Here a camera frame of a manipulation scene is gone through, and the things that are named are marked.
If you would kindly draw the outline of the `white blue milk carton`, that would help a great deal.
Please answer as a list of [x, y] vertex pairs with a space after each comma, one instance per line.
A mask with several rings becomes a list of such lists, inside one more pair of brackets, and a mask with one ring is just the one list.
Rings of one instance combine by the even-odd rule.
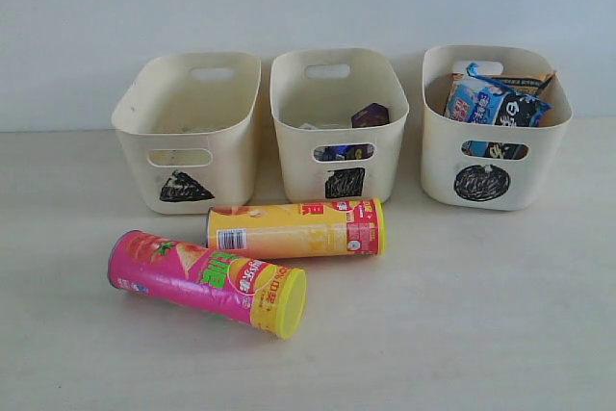
[[[341, 124], [315, 125], [304, 122], [299, 128], [302, 130], [335, 130], [351, 129], [351, 126]], [[373, 153], [374, 145], [372, 143], [320, 145], [313, 150], [313, 157], [319, 162], [341, 162], [366, 160], [372, 157]]]

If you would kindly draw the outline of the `purple drink carton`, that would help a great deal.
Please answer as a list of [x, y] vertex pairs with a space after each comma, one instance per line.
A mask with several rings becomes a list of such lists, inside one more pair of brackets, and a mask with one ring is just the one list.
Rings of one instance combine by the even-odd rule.
[[390, 123], [387, 107], [373, 102], [351, 116], [352, 128], [367, 128], [383, 126]]

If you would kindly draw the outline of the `blue noodle packet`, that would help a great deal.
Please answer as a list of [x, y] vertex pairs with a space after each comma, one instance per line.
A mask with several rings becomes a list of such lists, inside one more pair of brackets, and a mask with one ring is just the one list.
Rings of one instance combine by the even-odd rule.
[[[467, 73], [469, 76], [506, 74], [500, 62], [468, 60], [455, 62], [452, 66], [451, 77], [453, 73]], [[473, 93], [464, 86], [460, 86], [452, 97], [448, 96], [443, 116], [471, 124], [537, 127], [544, 114], [551, 108], [551, 105], [543, 99], [542, 94], [533, 96], [509, 91], [502, 95], [494, 95], [487, 89]]]

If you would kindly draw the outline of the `orange noodle packet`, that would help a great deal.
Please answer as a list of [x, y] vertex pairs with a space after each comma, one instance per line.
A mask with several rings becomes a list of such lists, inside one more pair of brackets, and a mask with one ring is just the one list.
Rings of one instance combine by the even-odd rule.
[[453, 73], [449, 97], [452, 97], [460, 86], [464, 86], [473, 93], [479, 93], [481, 90], [487, 89], [494, 95], [516, 91], [518, 93], [539, 96], [550, 86], [555, 76], [555, 71], [543, 74], [482, 74], [477, 76], [469, 76], [467, 73]]

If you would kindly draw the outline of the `yellow chips can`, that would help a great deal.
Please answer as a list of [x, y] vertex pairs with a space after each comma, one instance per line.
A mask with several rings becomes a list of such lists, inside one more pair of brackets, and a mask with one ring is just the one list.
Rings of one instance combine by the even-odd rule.
[[262, 259], [378, 255], [386, 228], [377, 198], [213, 207], [206, 246]]

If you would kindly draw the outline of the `cream bin square mark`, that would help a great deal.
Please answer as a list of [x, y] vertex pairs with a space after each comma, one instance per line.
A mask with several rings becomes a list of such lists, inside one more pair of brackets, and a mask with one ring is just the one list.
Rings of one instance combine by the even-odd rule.
[[[276, 57], [269, 81], [285, 194], [292, 202], [378, 198], [395, 183], [409, 104], [382, 54], [364, 48], [303, 50]], [[302, 130], [304, 123], [351, 126], [351, 116], [376, 102], [389, 110], [383, 126]], [[319, 162], [320, 145], [372, 143], [366, 160]]]

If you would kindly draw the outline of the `pink chips can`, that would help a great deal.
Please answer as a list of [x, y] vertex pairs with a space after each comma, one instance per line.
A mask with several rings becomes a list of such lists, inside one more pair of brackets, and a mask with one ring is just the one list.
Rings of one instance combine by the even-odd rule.
[[307, 290], [302, 269], [140, 230], [116, 242], [108, 277], [118, 289], [219, 314], [280, 339], [295, 334]]

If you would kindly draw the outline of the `cream bin triangle mark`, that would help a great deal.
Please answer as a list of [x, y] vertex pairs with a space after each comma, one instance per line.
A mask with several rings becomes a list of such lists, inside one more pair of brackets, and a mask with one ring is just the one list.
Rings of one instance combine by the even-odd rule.
[[242, 206], [258, 161], [259, 58], [180, 53], [147, 63], [112, 114], [144, 203], [164, 215]]

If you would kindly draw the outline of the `cream bin circle mark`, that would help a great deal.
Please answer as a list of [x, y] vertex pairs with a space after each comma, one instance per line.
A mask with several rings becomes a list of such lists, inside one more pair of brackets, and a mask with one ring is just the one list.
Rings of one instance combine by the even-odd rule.
[[[442, 203], [481, 209], [515, 211], [538, 196], [572, 118], [572, 108], [559, 80], [544, 96], [551, 109], [535, 127], [507, 127], [458, 122], [444, 115], [455, 63], [484, 61], [502, 64], [508, 75], [544, 74], [552, 65], [533, 51], [492, 45], [446, 45], [423, 55], [423, 190]], [[466, 141], [495, 147], [519, 144], [526, 155], [518, 160], [470, 156]]]

